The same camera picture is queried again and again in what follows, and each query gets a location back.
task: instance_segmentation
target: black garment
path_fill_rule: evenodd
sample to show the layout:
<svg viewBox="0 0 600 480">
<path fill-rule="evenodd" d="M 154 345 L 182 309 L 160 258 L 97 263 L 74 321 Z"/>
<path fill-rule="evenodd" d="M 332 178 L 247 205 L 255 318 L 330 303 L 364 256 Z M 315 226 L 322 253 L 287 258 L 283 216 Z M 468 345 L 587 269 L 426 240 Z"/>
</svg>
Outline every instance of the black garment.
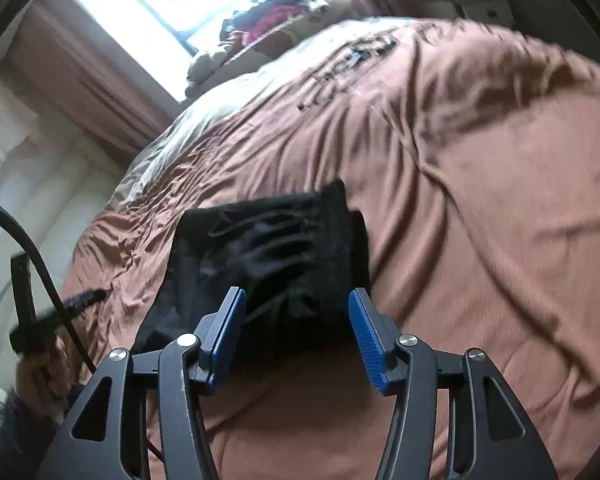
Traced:
<svg viewBox="0 0 600 480">
<path fill-rule="evenodd" d="M 230 286 L 247 294 L 234 365 L 350 338 L 349 293 L 368 287 L 364 220 L 344 184 L 184 213 L 167 271 L 132 353 L 149 352 L 216 312 Z"/>
<path fill-rule="evenodd" d="M 75 384 L 68 396 L 69 406 L 80 396 L 81 384 Z M 12 390 L 7 397 L 0 425 L 0 478 L 34 480 L 46 450 L 56 436 L 56 425 L 48 417 L 40 418 Z"/>
</svg>

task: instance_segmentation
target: wrinkled fabric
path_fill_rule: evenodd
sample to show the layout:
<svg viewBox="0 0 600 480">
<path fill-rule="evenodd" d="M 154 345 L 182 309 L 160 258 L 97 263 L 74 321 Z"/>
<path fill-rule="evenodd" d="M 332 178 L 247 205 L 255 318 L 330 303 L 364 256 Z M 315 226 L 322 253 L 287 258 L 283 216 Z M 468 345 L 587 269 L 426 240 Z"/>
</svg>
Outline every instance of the wrinkled fabric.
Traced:
<svg viewBox="0 0 600 480">
<path fill-rule="evenodd" d="M 432 348 L 483 348 L 571 480 L 600 444 L 600 67 L 471 22 L 392 34 L 387 56 L 334 78 L 323 75 L 345 49 L 316 59 L 216 124 L 136 200 L 101 213 L 64 295 L 112 294 L 77 329 L 97 362 L 130 348 L 185 210 L 340 178 L 365 218 L 376 308 Z M 438 400 L 435 479 L 445 392 Z M 373 478 L 393 406 L 355 346 L 232 374 L 203 399 L 225 480 Z M 159 444 L 155 411 L 149 424 Z M 152 471 L 164 478 L 155 461 Z"/>
<path fill-rule="evenodd" d="M 193 209 L 178 222 L 131 353 L 192 333 L 232 286 L 247 299 L 234 370 L 331 348 L 353 341 L 349 293 L 368 282 L 364 220 L 347 209 L 342 181 L 317 193 Z"/>
</svg>

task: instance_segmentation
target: metal screw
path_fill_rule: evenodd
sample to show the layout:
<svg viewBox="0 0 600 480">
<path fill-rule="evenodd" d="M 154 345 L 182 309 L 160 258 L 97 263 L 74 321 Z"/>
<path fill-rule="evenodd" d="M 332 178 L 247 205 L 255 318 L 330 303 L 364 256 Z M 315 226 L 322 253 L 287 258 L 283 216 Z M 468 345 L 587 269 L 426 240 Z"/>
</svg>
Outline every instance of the metal screw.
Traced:
<svg viewBox="0 0 600 480">
<path fill-rule="evenodd" d="M 473 359 L 474 361 L 484 361 L 484 358 L 486 357 L 484 352 L 479 348 L 471 348 L 471 350 L 467 352 L 467 355 L 469 356 L 469 359 Z"/>
<path fill-rule="evenodd" d="M 182 334 L 178 338 L 178 344 L 180 346 L 193 346 L 198 342 L 198 336 L 195 334 Z"/>
<path fill-rule="evenodd" d="M 122 361 L 126 357 L 126 350 L 124 348 L 115 348 L 109 352 L 109 359 L 112 361 Z"/>
<path fill-rule="evenodd" d="M 412 334 L 402 334 L 398 341 L 403 346 L 416 346 L 418 344 L 418 338 Z"/>
</svg>

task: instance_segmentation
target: human hand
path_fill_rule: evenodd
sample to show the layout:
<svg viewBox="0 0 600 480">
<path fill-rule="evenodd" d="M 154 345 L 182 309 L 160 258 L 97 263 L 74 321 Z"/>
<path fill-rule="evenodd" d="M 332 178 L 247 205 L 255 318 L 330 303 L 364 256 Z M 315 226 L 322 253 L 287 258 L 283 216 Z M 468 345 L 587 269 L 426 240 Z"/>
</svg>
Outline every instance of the human hand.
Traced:
<svg viewBox="0 0 600 480">
<path fill-rule="evenodd" d="M 71 390 L 69 363 L 64 342 L 56 338 L 56 350 L 49 353 L 26 356 L 16 367 L 14 391 L 37 416 L 46 416 L 49 410 L 48 392 L 40 392 L 34 378 L 36 372 L 46 369 L 49 374 L 48 389 L 56 397 L 66 397 Z"/>
</svg>

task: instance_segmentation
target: blue gripper pad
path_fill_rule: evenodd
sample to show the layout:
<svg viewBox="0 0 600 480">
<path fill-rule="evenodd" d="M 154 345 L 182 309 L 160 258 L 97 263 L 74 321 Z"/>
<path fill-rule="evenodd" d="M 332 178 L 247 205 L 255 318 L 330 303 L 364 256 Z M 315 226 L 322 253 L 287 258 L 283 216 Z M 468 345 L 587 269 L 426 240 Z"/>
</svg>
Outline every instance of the blue gripper pad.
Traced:
<svg viewBox="0 0 600 480">
<path fill-rule="evenodd" d="M 384 396 L 393 395 L 391 386 L 401 378 L 397 368 L 395 339 L 400 331 L 392 320 L 385 322 L 371 303 L 366 290 L 349 295 L 349 321 L 358 342 L 369 382 Z"/>
<path fill-rule="evenodd" d="M 200 346 L 200 367 L 208 371 L 209 390 L 222 383 L 229 371 L 246 310 L 244 291 L 232 286 Z"/>
</svg>

